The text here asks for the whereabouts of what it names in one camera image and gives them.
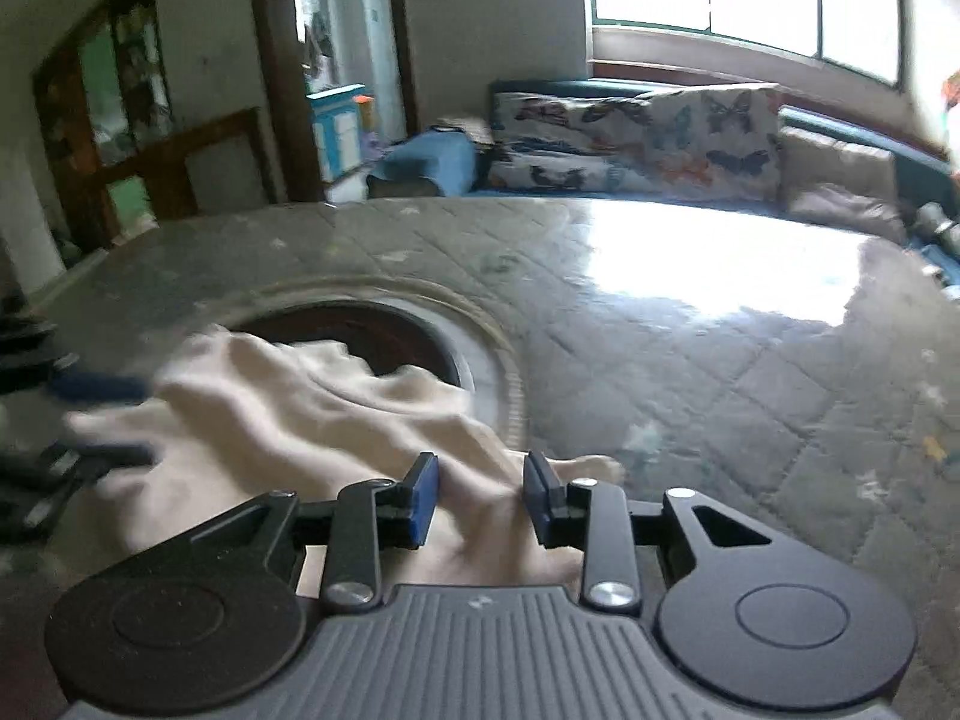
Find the blue white small cabinet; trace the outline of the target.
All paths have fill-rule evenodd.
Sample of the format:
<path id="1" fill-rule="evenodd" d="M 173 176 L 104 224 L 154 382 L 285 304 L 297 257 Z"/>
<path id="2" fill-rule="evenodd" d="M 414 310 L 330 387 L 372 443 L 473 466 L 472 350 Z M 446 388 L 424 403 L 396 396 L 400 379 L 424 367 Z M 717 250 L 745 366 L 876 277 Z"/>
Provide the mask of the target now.
<path id="1" fill-rule="evenodd" d="M 309 94 L 320 177 L 333 184 L 364 164 L 364 127 L 359 98 L 366 86 L 331 86 Z"/>

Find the butterfly print cushion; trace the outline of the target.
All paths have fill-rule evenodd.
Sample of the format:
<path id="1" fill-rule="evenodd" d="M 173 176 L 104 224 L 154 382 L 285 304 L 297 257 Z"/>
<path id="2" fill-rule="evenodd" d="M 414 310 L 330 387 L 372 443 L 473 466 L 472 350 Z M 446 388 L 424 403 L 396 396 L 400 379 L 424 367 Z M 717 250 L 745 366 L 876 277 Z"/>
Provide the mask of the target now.
<path id="1" fill-rule="evenodd" d="M 652 192 L 658 170 L 647 159 L 651 127 L 643 99 L 495 94 L 488 185 L 530 192 Z"/>
<path id="2" fill-rule="evenodd" d="M 686 86 L 643 99 L 649 114 L 644 159 L 665 192 L 697 202 L 776 199 L 776 85 Z"/>

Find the grey metal thermos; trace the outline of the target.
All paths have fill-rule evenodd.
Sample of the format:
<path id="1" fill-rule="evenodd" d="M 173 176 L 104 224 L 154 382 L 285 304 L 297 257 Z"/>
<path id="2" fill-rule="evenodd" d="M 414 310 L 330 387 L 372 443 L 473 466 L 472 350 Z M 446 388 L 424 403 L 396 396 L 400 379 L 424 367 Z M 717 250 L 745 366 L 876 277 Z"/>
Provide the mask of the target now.
<path id="1" fill-rule="evenodd" d="M 960 259 L 958 223 L 946 215 L 939 203 L 926 203 L 918 208 L 913 231 L 924 242 L 937 245 L 951 259 Z"/>

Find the colourful wall decoration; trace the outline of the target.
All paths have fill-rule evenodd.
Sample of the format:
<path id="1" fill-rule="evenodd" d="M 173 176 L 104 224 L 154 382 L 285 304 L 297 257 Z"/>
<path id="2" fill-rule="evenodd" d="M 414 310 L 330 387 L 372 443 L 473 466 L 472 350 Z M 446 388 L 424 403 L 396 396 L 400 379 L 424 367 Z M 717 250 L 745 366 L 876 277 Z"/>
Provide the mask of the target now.
<path id="1" fill-rule="evenodd" d="M 944 127 L 948 127 L 950 114 L 960 106 L 960 71 L 947 76 L 940 87 L 940 96 L 944 101 Z"/>

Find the blue sofa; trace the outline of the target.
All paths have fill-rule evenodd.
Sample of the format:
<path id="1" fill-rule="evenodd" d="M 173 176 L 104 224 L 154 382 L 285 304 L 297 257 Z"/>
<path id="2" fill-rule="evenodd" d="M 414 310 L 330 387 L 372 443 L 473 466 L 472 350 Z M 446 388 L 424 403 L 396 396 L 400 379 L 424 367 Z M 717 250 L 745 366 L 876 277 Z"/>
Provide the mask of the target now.
<path id="1" fill-rule="evenodd" d="M 958 284 L 952 166 L 775 83 L 494 82 L 487 114 L 439 117 L 389 149 L 366 187 L 373 199 L 558 195 L 781 216 L 903 245 Z"/>

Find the dark wooden cabinet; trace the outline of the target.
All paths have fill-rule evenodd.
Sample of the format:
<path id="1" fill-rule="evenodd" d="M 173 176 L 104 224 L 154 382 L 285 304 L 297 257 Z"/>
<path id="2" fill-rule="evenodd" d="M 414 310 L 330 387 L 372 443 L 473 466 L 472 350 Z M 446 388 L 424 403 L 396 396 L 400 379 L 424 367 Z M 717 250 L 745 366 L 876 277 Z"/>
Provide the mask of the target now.
<path id="1" fill-rule="evenodd" d="M 241 140 L 267 202 L 277 199 L 253 107 L 198 124 L 176 119 L 156 0 L 101 0 L 32 72 L 44 153 L 64 229 L 59 241 L 89 254 L 128 229 L 116 188 L 135 182 L 137 208 L 155 221 L 202 213 L 189 161 Z"/>

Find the round black induction cooktop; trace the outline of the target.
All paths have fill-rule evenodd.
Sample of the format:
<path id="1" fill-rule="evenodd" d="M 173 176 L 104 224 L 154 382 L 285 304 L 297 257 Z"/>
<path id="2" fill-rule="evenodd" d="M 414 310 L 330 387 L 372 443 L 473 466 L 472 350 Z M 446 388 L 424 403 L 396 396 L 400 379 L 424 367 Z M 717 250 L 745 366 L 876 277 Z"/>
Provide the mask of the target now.
<path id="1" fill-rule="evenodd" d="M 231 325 L 275 344 L 336 341 L 363 359 L 376 376 L 416 366 L 441 382 L 473 392 L 466 358 L 441 328 L 405 307 L 364 299 L 323 299 L 267 310 Z"/>

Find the cream beige garment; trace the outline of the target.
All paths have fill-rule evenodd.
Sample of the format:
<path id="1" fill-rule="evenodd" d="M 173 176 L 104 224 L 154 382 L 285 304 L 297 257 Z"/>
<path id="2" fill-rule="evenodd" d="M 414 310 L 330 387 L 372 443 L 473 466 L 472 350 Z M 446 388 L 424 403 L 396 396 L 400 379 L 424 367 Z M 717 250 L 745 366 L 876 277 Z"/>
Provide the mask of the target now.
<path id="1" fill-rule="evenodd" d="M 142 405 L 71 413 L 77 439 L 144 442 L 156 463 L 77 494 L 47 548 L 64 587 L 251 497 L 281 489 L 331 500 L 439 458 L 438 507 L 420 550 L 384 562 L 384 582 L 563 585 L 581 556 L 544 550 L 521 500 L 523 452 L 473 414 L 462 388 L 421 367 L 377 377 L 336 341 L 272 344 L 208 328 L 179 346 Z"/>

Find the right butterfly print cushion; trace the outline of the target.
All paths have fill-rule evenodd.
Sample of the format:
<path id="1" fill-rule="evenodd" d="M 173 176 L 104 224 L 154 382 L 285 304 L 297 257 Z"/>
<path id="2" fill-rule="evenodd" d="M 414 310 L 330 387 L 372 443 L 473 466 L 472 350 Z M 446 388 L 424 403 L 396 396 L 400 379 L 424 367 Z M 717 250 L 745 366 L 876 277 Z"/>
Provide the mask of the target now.
<path id="1" fill-rule="evenodd" d="M 665 192 L 697 202 L 776 199 L 776 85 L 686 86 L 643 99 L 649 114 L 644 159 Z"/>

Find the left butterfly print cushion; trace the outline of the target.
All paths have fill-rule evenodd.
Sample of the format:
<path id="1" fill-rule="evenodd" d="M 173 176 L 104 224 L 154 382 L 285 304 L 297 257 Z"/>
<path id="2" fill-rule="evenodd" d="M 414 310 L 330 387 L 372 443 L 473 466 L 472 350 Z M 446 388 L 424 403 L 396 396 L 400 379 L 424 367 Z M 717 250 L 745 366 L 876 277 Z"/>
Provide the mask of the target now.
<path id="1" fill-rule="evenodd" d="M 530 192 L 652 192 L 658 170 L 647 159 L 651 127 L 643 99 L 495 94 L 488 185 Z"/>

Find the beige plain cushion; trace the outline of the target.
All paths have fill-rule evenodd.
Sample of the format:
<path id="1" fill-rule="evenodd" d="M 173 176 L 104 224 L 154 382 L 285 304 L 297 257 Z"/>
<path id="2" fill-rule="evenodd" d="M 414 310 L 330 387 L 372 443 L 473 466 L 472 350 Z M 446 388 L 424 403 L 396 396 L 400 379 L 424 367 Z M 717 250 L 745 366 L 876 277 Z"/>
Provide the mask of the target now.
<path id="1" fill-rule="evenodd" d="M 907 243 L 890 151 L 799 127 L 782 127 L 779 144 L 779 196 L 789 220 Z"/>

